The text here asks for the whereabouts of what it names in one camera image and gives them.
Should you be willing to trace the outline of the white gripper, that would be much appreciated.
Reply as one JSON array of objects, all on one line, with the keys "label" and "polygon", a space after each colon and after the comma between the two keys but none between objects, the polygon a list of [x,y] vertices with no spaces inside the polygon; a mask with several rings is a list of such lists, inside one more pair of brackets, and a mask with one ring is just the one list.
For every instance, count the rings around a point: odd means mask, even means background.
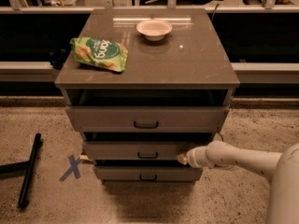
[{"label": "white gripper", "polygon": [[178,154],[177,160],[183,165],[189,164],[192,168],[207,167],[206,164],[206,148],[196,147],[186,153]]}]

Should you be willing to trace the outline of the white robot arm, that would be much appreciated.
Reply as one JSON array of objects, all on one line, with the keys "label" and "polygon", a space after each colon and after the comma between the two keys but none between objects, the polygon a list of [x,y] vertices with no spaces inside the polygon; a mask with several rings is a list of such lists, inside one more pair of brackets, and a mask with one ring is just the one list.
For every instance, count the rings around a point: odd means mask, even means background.
[{"label": "white robot arm", "polygon": [[192,168],[241,167],[271,182],[265,224],[299,224],[299,144],[284,152],[233,147],[222,141],[178,155]]}]

